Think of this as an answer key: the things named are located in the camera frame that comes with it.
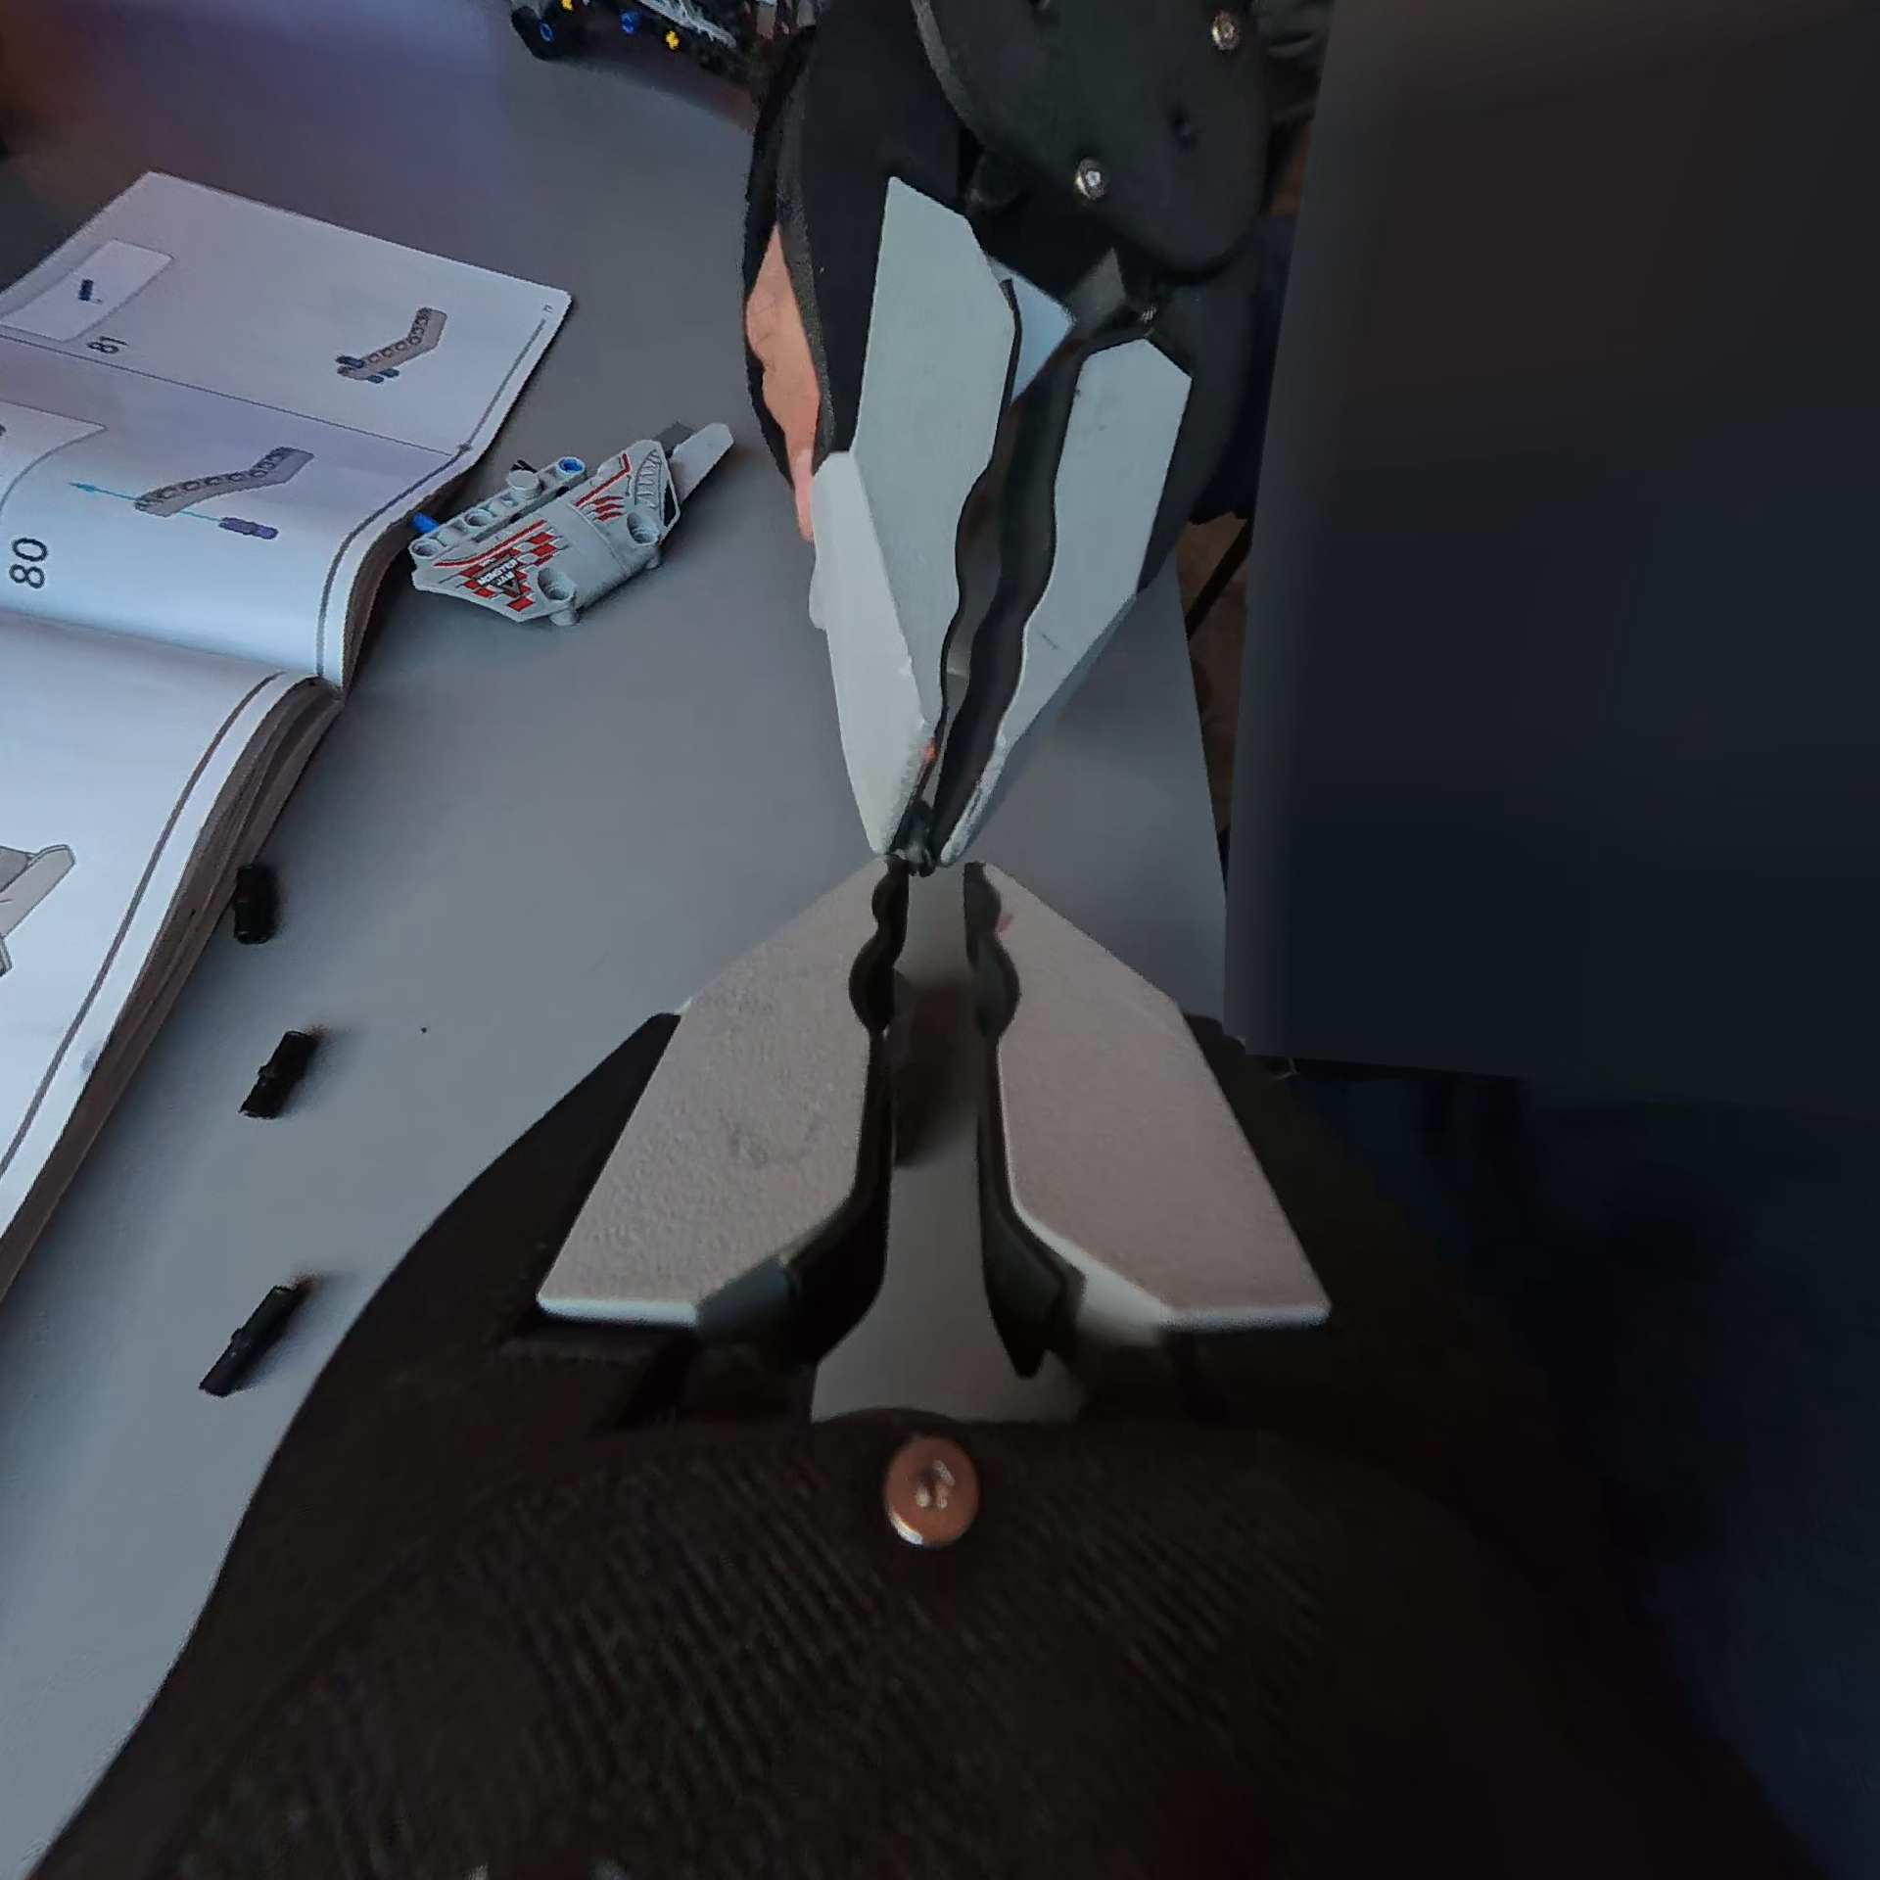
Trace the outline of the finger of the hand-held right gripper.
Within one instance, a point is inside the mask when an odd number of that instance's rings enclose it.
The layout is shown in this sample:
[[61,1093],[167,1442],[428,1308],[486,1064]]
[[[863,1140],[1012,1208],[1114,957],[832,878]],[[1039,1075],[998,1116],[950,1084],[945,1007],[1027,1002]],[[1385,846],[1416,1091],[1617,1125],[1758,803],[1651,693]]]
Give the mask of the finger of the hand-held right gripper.
[[1133,611],[1183,424],[1189,374],[1159,350],[1055,360],[1001,424],[963,517],[942,642],[942,719],[916,835],[941,867],[980,826]]
[[888,180],[849,444],[810,484],[810,619],[876,853],[957,862],[1083,675],[1083,326]]

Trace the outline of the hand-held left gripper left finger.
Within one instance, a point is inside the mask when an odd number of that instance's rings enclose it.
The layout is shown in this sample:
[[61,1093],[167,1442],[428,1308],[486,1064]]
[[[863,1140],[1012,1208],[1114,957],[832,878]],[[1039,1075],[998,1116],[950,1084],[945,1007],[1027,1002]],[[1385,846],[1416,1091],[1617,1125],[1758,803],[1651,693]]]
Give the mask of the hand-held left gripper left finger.
[[560,1326],[825,1355],[886,1256],[908,875],[876,862],[710,981],[537,1286]]

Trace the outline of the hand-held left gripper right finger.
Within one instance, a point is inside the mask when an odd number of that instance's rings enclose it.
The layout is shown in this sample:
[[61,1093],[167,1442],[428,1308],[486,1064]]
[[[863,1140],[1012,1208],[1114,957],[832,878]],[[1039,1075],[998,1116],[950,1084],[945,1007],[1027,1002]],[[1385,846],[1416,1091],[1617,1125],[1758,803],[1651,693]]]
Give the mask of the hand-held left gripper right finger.
[[963,914],[980,1267],[1015,1370],[1326,1326],[1326,1284],[1183,1010],[995,867],[966,867]]

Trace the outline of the grey lego panel red stickers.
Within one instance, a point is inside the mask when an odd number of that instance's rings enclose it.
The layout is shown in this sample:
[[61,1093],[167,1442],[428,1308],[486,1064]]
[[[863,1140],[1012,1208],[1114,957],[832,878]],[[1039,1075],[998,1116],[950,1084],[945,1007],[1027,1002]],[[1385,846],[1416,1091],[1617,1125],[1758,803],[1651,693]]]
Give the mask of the grey lego panel red stickers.
[[517,466],[481,504],[417,531],[412,586],[509,625],[570,627],[662,564],[684,506],[731,448],[722,424],[671,425],[593,466]]

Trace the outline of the open lego instruction booklet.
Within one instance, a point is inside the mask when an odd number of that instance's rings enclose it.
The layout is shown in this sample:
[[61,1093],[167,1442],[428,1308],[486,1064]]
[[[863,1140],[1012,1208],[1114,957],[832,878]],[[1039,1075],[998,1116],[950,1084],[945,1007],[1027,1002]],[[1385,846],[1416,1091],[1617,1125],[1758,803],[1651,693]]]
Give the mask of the open lego instruction booklet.
[[572,298],[149,173],[3,296],[3,1286]]

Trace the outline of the person's right hand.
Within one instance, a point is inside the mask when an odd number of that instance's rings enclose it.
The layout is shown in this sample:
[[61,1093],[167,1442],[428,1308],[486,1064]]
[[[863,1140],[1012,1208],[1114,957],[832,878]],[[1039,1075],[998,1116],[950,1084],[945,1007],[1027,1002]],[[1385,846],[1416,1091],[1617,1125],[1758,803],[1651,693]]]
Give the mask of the person's right hand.
[[759,399],[784,440],[799,536],[813,543],[813,482],[819,381],[784,246],[769,238],[756,284],[744,305],[744,339],[759,368]]

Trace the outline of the person's dark blue clothing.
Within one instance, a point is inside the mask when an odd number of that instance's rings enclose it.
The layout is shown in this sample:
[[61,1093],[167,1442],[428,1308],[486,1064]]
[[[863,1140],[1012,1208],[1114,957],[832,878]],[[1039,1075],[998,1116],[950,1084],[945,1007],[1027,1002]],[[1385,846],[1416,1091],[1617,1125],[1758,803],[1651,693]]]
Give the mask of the person's dark blue clothing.
[[1617,1576],[1825,1876],[1877,1871],[1877,1136],[1264,1058],[1536,1365]]

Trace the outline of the black lego vehicle frame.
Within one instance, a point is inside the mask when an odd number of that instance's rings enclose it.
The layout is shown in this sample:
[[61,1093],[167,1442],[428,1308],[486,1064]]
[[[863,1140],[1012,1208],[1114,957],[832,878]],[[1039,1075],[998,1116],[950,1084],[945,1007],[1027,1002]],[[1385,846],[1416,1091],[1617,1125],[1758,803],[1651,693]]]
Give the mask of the black lego vehicle frame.
[[543,63],[566,61],[611,32],[664,44],[712,76],[747,78],[760,49],[759,11],[740,3],[515,3],[509,24]]

